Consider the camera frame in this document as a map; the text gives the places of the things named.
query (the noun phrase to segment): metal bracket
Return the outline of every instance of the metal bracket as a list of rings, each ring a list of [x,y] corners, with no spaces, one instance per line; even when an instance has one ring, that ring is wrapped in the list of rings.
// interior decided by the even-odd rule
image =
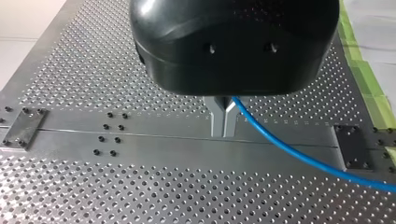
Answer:
[[[335,125],[333,131],[347,169],[373,170],[372,158],[359,127]]]
[[[2,141],[2,150],[26,151],[48,110],[24,107]]]
[[[212,137],[233,137],[239,109],[231,97],[204,96],[204,103],[211,114]]]

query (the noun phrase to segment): black robot housing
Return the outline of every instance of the black robot housing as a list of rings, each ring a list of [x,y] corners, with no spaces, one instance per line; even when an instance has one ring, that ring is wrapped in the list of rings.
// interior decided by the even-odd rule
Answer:
[[[317,75],[338,0],[132,0],[136,49],[162,88],[188,95],[274,95]]]

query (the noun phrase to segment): black mounting bracket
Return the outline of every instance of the black mounting bracket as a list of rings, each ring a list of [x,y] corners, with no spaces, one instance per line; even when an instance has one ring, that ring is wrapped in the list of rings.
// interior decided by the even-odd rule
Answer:
[[[370,152],[359,127],[334,125],[333,131],[347,169],[373,170]]]

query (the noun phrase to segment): hole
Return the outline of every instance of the hole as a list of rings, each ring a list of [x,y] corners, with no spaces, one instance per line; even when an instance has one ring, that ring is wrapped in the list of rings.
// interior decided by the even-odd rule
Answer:
[[[209,54],[214,54],[216,52],[216,46],[211,43],[204,44],[204,51],[208,52]]]

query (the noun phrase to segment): metal plate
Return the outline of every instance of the metal plate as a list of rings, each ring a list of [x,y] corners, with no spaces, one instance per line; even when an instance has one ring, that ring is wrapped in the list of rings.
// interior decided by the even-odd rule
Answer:
[[[46,109],[24,107],[9,128],[2,141],[2,150],[26,150],[35,137],[41,121],[47,115]]]
[[[69,0],[43,36],[4,88],[2,105],[58,111],[43,126],[46,130],[102,132],[103,123],[98,122],[112,111],[134,118],[125,133],[210,138],[210,115],[201,98],[163,91],[146,75],[134,49],[127,0]],[[301,103],[304,99],[309,99],[307,104]],[[333,147],[333,141],[326,140],[330,139],[328,127],[336,123],[371,126],[338,37],[318,78],[306,89],[249,101],[260,122],[284,133],[285,140],[294,144]],[[0,116],[8,119],[9,115]],[[167,128],[159,129],[158,123]],[[263,141],[245,129],[248,125],[237,126],[242,130],[235,139]],[[293,129],[317,137],[295,138]]]
[[[0,154],[7,223],[394,223],[395,195],[310,168],[266,144],[39,132]],[[111,139],[114,135],[105,135]],[[92,150],[99,148],[101,156]],[[340,167],[337,149],[298,147]],[[111,157],[110,150],[118,152]],[[385,159],[374,161],[377,171]],[[363,174],[394,179],[395,175]]]
[[[1,107],[51,109],[28,153],[0,153],[3,223],[396,223],[393,194],[263,144],[242,117],[235,138],[211,138],[200,98],[162,91],[145,75],[127,13],[127,0],[68,0],[0,92]],[[372,125],[337,37],[332,47],[310,88],[251,97],[249,109],[286,142],[343,168],[330,126]],[[3,127],[16,116],[0,110]],[[374,171],[360,175],[394,181],[391,160],[369,151]]]
[[[335,125],[333,132],[347,169],[372,170],[372,159],[359,127]]]

